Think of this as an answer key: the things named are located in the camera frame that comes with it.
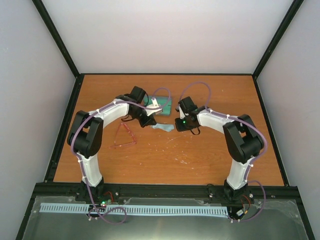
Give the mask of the light blue cleaning cloth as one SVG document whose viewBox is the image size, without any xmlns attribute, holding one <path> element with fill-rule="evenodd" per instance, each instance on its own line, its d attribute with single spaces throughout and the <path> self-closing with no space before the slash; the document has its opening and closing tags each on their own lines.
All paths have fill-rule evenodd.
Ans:
<svg viewBox="0 0 320 240">
<path fill-rule="evenodd" d="M 160 129 L 163 130 L 165 132 L 171 132 L 175 129 L 173 124 L 162 124 L 162 123 L 157 123 L 155 125 L 151 125 L 150 126 L 152 129 Z"/>
</svg>

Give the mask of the grey-green glasses case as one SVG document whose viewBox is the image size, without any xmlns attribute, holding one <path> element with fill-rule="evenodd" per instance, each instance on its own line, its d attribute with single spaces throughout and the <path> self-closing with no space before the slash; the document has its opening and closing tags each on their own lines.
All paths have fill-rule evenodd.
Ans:
<svg viewBox="0 0 320 240">
<path fill-rule="evenodd" d="M 172 111 L 172 98 L 167 96 L 155 96 L 157 103 L 162 107 L 162 112 L 157 113 L 159 116 L 170 116 Z M 152 104 L 152 96 L 145 95 L 143 98 L 143 105 L 148 107 Z"/>
</svg>

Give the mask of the red transparent sunglasses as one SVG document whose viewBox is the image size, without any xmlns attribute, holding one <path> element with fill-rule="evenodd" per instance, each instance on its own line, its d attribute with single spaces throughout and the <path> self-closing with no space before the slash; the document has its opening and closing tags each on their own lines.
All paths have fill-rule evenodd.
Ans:
<svg viewBox="0 0 320 240">
<path fill-rule="evenodd" d="M 125 122 L 121 122 L 115 132 L 114 140 L 110 149 L 124 148 L 137 144 L 137 138 Z"/>
</svg>

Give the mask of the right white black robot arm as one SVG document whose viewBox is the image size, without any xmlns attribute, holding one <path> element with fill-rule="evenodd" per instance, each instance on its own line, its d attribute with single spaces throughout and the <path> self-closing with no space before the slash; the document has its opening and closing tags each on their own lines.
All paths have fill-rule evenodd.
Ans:
<svg viewBox="0 0 320 240">
<path fill-rule="evenodd" d="M 228 202 L 235 202 L 246 190 L 250 169 L 267 146 L 266 138 L 249 115 L 230 116 L 206 106 L 198 107 L 189 96 L 178 102 L 177 111 L 175 127 L 179 132 L 190 131 L 195 135 L 194 129 L 207 127 L 224 134 L 232 163 L 224 181 L 223 196 Z"/>
</svg>

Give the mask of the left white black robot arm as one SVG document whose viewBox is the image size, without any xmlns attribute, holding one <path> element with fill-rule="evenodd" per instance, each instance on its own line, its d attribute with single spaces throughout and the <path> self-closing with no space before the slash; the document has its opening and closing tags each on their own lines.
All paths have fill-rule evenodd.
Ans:
<svg viewBox="0 0 320 240">
<path fill-rule="evenodd" d="M 146 91 L 135 86 L 131 93 L 119 95 L 101 108 L 90 112 L 80 110 L 76 113 L 67 144 L 77 157 L 82 182 L 88 186 L 86 195 L 92 201 L 99 201 L 104 195 L 104 179 L 98 161 L 104 128 L 125 116 L 137 119 L 142 128 L 156 124 L 153 114 L 162 110 L 161 105 L 155 97 L 152 97 L 146 106 L 142 105 L 145 95 Z"/>
</svg>

